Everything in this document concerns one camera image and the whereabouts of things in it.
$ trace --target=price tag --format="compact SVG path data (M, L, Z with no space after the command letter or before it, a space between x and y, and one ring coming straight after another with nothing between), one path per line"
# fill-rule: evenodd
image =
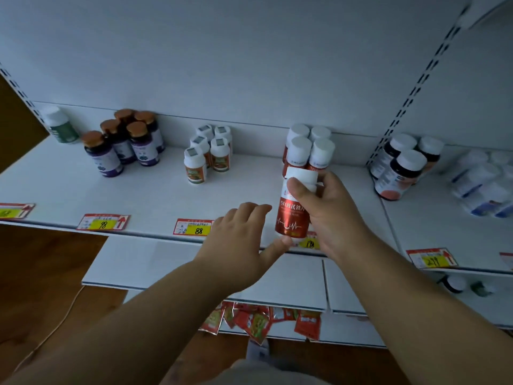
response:
M504 263L513 270L513 252L499 252L499 255Z
M80 220L79 231L119 231L125 228L129 214L105 214L105 213L87 213Z
M319 241L317 239L317 233L313 231L308 231L306 238L299 244L299 246L303 248L313 248L315 250L321 249L321 247L319 246Z
M413 264L419 269L445 268L458 266L456 260L444 247L406 250Z
M174 226L173 235L207 236L214 220L178 219Z
M0 203L0 219L24 219L35 204Z

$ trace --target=left hand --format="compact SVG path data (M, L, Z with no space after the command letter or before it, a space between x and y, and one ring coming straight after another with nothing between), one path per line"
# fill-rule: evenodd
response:
M244 203L214 221L194 262L205 266L227 296L257 282L292 245L290 237L276 238L260 251L265 216L272 207Z

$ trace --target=person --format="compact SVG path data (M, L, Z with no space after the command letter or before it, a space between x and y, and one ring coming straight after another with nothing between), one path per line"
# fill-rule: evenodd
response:
M333 173L318 197L299 181L290 193L310 213L321 250L340 267L386 346L414 384L510 383L513 339L374 235ZM195 259L6 384L158 384L210 312L257 282L291 246L259 253L270 205L241 204L215 220ZM268 365L241 365L212 384L325 383Z

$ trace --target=brown floor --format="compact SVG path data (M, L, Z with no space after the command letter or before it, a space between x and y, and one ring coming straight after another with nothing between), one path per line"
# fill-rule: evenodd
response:
M0 382L61 321L104 236L0 225ZM85 287L61 328L35 359L91 327L123 302L126 291ZM163 383L189 384L219 374L245 356L247 337L198 332ZM328 344L271 340L287 357L331 383L407 383L390 353Z

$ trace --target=cable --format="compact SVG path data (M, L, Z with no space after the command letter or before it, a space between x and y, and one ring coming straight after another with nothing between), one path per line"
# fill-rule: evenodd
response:
M78 298L80 292L85 288L86 286L83 285L79 292L75 295L75 298L73 299L73 301L71 302L71 305L69 306L69 309L68 311L66 312L66 314L64 315L63 319L61 320L61 322L57 325L57 327L54 328L54 330L52 332L50 332L50 334L43 339L43 341L35 348L33 349L29 355L27 355L25 358L23 358L23 360L18 364L18 366L16 366L16 369L14 369L14 371L12 372L11 375L13 375L14 373L16 373L18 371L18 369L29 359L29 358L33 358L33 356L35 355L35 353L37 352L37 350L39 350L41 348L41 346L43 344L45 344L45 342L50 339L50 337L55 333L55 331L57 331L59 329L59 327L64 323L64 321L66 320L66 318L68 317L69 315L69 312L71 312L71 309L73 308L73 305L75 304L75 301L76 299Z

